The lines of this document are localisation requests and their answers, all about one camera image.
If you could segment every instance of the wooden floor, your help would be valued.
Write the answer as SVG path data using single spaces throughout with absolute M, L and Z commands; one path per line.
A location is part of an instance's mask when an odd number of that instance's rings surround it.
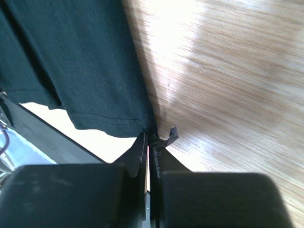
M 125 0 L 160 135 L 194 171 L 270 175 L 304 224 L 304 1 Z

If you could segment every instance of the black frame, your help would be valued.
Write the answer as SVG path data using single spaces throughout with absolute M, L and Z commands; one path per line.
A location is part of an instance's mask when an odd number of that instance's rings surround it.
M 56 163 L 106 163 L 28 109 L 11 102 L 5 94 L 0 94 L 0 101 L 0 120 L 9 120 L 9 128 Z

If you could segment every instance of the cable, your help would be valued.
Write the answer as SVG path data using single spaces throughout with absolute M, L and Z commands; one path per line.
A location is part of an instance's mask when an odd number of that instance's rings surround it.
M 0 155 L 6 151 L 6 149 L 9 146 L 9 143 L 10 143 L 10 138 L 9 138 L 8 133 L 6 132 L 6 129 L 7 128 L 5 126 L 3 126 L 3 125 L 0 124 L 0 131 L 3 132 L 4 137 L 5 137 L 5 144 L 4 144 L 4 146 L 2 148 L 0 148 Z

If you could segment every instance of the black t-shirt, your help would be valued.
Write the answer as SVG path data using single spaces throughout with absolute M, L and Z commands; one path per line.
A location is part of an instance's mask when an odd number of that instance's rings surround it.
M 120 0 L 7 0 L 0 30 L 0 89 L 14 102 L 116 137 L 156 131 Z

